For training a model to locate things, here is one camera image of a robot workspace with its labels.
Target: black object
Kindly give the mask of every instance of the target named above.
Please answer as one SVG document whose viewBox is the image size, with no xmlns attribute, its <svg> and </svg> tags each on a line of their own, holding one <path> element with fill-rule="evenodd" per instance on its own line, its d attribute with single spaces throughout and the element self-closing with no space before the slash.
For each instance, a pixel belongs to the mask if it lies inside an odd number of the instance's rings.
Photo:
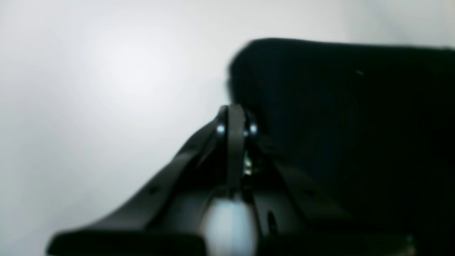
<svg viewBox="0 0 455 256">
<path fill-rule="evenodd" d="M 124 206 L 88 227 L 58 235 L 48 253 L 203 256 L 199 223 L 210 198 L 224 191 L 257 202 L 259 255 L 411 255 L 414 247 L 405 236 L 356 225 L 289 164 L 267 134 L 258 132 L 255 120 L 240 105 L 221 107 L 217 118 Z M 246 158 L 257 169 L 250 179 L 243 171 Z"/>
<path fill-rule="evenodd" d="M 361 222 L 455 255 L 455 52 L 269 38 L 230 66 L 289 160 Z"/>
<path fill-rule="evenodd" d="M 241 105 L 221 107 L 120 209 L 60 233 L 48 253 L 202 256 L 210 199 L 242 195 L 258 255 L 414 255 L 411 233 L 422 255 L 445 255 L 453 190 L 424 178 L 453 184 L 454 62 L 451 51 L 255 41 L 231 65 Z"/>
</svg>

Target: black cloth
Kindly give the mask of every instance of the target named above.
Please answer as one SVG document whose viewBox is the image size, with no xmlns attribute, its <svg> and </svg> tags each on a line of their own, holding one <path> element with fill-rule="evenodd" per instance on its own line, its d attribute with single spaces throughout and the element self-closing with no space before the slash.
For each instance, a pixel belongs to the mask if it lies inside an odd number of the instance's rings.
<svg viewBox="0 0 455 256">
<path fill-rule="evenodd" d="M 454 51 L 261 39 L 229 86 L 359 220 L 455 255 Z"/>
</svg>

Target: white backdrop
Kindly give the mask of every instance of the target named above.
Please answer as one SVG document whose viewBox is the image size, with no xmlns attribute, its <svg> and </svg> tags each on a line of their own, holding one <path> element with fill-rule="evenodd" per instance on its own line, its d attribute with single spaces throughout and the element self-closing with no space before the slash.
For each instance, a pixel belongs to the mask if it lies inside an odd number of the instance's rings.
<svg viewBox="0 0 455 256">
<path fill-rule="evenodd" d="M 249 40 L 455 46 L 453 0 L 0 0 L 0 255 L 112 211 L 227 104 Z"/>
</svg>

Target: black fabric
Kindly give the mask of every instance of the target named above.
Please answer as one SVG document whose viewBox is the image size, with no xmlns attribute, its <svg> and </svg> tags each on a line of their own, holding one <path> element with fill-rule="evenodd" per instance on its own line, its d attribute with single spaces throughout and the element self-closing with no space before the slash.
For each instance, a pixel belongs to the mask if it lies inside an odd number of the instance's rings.
<svg viewBox="0 0 455 256">
<path fill-rule="evenodd" d="M 359 220 L 414 233 L 422 255 L 455 255 L 454 51 L 262 39 L 229 84 Z"/>
</svg>

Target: black plastic part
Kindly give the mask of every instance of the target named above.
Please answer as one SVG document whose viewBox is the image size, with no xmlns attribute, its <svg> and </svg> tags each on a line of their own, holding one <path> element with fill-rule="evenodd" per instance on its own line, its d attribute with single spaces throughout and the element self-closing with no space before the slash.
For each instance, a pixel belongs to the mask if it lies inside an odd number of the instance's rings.
<svg viewBox="0 0 455 256">
<path fill-rule="evenodd" d="M 353 227 L 350 215 L 304 172 L 289 163 L 269 136 L 262 134 L 258 147 L 274 165 L 284 182 L 285 190 L 311 228 L 330 230 Z"/>
<path fill-rule="evenodd" d="M 270 236 L 261 240 L 258 256 L 414 256 L 405 236 L 334 233 Z"/>
<path fill-rule="evenodd" d="M 296 234 L 305 226 L 291 200 L 282 191 L 254 190 L 254 203 L 262 236 Z M 275 234 L 271 234 L 270 215 L 273 216 Z"/>
<path fill-rule="evenodd" d="M 277 221 L 275 219 L 275 215 L 271 211 L 267 213 L 267 224 L 268 232 L 270 233 L 270 235 L 276 236 L 278 234 L 278 226 Z"/>
<path fill-rule="evenodd" d="M 215 122 L 196 132 L 182 147 L 177 156 L 149 181 L 122 207 L 106 218 L 79 230 L 71 230 L 55 236 L 48 253 L 56 256 L 78 255 L 80 252 L 110 255 L 117 250 L 127 253 L 151 253 L 152 255 L 203 255 L 203 239 L 198 237 L 198 224 L 209 197 L 209 191 L 199 190 L 187 196 L 192 204 L 176 197 L 176 185 L 181 176 L 194 169 L 198 158 L 214 140 Z M 191 208 L 188 214 L 170 211 Z M 185 225 L 160 225 L 183 223 Z M 153 233 L 153 228 L 162 231 Z"/>
<path fill-rule="evenodd" d="M 228 109 L 227 181 L 229 191 L 240 190 L 245 147 L 245 113 L 241 105 Z"/>
<path fill-rule="evenodd" d="M 80 231 L 56 237 L 48 249 L 55 256 L 205 256 L 195 235 L 131 231 Z"/>
</svg>

